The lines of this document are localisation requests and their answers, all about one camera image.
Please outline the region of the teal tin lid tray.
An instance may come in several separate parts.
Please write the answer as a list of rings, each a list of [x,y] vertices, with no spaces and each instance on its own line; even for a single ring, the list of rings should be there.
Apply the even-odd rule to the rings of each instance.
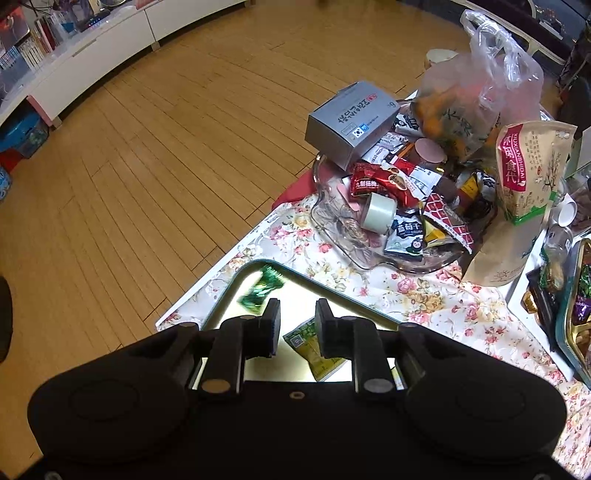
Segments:
[[[328,287],[325,282],[315,282],[303,274],[297,273],[280,263],[270,260],[256,260],[238,269],[228,281],[228,286],[221,287],[215,282],[217,301],[204,320],[204,330],[221,326],[229,318],[249,315],[249,311],[239,303],[239,299],[262,278],[263,268],[270,266],[283,278],[283,287],[270,292],[270,299],[280,300],[280,334],[276,356],[272,358],[253,358],[245,362],[245,379],[252,381],[294,381],[313,382],[314,375],[308,361],[301,357],[287,341],[284,335],[315,316],[315,304],[320,298],[329,302],[336,317],[359,316],[372,320],[381,330],[396,330],[398,323],[372,308],[346,297]]]

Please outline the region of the white tv cabinet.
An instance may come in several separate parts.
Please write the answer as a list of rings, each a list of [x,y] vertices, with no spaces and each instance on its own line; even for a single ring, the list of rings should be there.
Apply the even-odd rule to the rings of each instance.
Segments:
[[[1,120],[28,101],[47,125],[55,126],[66,107],[111,70],[148,47],[157,49],[160,40],[185,26],[236,4],[164,0],[138,8],[128,2],[27,73],[3,100]]]

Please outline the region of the grey cardboard box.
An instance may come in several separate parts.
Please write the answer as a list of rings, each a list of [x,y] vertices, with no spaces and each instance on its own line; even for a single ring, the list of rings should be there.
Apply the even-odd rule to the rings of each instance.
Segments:
[[[385,91],[358,81],[308,114],[304,140],[346,171],[393,127],[400,108]]]

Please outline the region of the kraft paper snack bag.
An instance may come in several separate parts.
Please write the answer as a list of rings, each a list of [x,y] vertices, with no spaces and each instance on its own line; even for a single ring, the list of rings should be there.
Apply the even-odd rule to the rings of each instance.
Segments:
[[[523,271],[554,200],[577,127],[527,121],[503,127],[496,141],[497,215],[463,279],[505,285]]]

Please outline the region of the clear glass bowl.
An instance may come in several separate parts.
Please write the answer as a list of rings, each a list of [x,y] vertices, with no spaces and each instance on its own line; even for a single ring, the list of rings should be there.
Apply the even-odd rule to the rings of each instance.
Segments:
[[[420,259],[387,253],[388,232],[377,233],[362,227],[367,200],[349,197],[349,183],[344,171],[318,154],[311,167],[312,180],[318,198],[311,208],[311,219],[335,247],[362,270],[388,265],[409,274],[423,275],[435,272],[460,259],[465,249],[458,242],[425,247]]]

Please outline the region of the white tape roll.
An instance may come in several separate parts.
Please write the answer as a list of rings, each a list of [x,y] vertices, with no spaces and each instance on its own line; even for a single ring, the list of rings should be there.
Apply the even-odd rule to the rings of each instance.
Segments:
[[[386,234],[394,220],[398,204],[393,198],[372,193],[363,208],[361,226],[370,232]]]

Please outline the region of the gold teal snack tin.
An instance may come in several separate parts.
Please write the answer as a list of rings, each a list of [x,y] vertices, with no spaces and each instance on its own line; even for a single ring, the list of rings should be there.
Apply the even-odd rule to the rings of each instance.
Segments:
[[[574,376],[590,387],[590,238],[578,241],[564,269],[555,337]]]

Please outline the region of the floral tablecloth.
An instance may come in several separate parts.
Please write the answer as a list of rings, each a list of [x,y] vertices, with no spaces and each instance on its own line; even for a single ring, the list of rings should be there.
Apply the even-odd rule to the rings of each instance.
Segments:
[[[311,195],[276,207],[211,267],[198,265],[197,282],[160,317],[156,329],[186,321],[204,325],[240,267],[276,260],[394,320],[428,327],[552,383],[568,411],[554,457],[574,476],[587,478],[590,391],[562,373],[557,358],[509,311],[503,291],[462,281],[456,263],[424,276],[386,266],[356,270],[312,223],[316,200]]]

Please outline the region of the clear plastic bag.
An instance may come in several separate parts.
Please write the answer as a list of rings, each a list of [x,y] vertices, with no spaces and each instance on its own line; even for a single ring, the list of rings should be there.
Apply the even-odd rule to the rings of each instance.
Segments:
[[[466,9],[460,21],[470,51],[427,69],[412,111],[425,137],[450,160],[464,162],[483,147],[493,148],[502,127],[540,118],[544,75],[488,16]]]

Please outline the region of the clear plastic jar white lid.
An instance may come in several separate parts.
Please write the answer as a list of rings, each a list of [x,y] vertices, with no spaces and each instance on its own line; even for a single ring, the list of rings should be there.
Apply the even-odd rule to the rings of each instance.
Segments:
[[[543,251],[549,261],[563,263],[568,257],[573,243],[570,225],[575,220],[576,214],[576,202],[569,194],[551,208],[543,244]]]

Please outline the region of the red snack packet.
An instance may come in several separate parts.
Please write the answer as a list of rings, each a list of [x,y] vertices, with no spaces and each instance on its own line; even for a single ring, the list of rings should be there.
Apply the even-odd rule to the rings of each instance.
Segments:
[[[349,192],[356,198],[372,193],[393,198],[403,209],[415,209],[421,203],[413,194],[410,181],[402,171],[396,167],[384,169],[367,162],[358,162],[353,166]]]

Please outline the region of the yellow green snack packet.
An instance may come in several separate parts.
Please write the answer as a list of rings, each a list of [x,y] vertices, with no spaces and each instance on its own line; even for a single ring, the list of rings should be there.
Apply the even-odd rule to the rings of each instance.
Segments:
[[[343,358],[322,356],[314,318],[308,319],[294,330],[284,334],[283,341],[307,361],[311,375],[317,382],[325,381],[346,363]]]

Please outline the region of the dark blue snack packet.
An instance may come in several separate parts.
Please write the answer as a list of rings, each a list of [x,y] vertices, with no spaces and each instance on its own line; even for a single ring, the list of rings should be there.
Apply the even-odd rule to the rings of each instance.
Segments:
[[[424,253],[425,226],[417,210],[398,210],[394,215],[384,253],[412,261],[421,261]]]

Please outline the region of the green foil candy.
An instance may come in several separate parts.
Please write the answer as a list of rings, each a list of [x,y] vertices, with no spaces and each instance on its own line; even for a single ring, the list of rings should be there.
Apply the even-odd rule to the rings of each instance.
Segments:
[[[274,290],[283,288],[283,276],[270,265],[264,265],[260,270],[260,277],[249,288],[249,291],[239,298],[238,303],[252,314],[263,312],[264,302]]]

